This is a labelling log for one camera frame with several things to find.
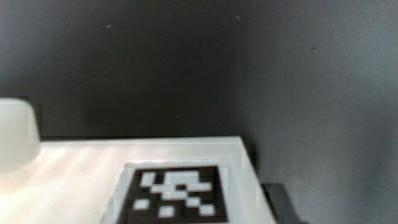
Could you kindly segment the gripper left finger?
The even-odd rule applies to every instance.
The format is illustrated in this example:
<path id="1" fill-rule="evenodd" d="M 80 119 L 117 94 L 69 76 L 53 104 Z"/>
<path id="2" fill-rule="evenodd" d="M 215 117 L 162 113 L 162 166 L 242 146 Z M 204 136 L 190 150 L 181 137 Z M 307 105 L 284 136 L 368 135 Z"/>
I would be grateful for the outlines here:
<path id="1" fill-rule="evenodd" d="M 18 170 L 34 161 L 39 150 L 34 108 L 27 101 L 0 98 L 0 174 Z"/>

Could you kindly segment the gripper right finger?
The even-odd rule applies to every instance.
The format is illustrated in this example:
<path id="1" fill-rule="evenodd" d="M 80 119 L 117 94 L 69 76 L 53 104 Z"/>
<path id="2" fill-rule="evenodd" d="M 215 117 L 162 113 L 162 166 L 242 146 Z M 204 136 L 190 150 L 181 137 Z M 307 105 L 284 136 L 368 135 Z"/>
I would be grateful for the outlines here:
<path id="1" fill-rule="evenodd" d="M 277 224 L 309 224 L 300 220 L 284 185 L 263 183 L 261 188 Z"/>

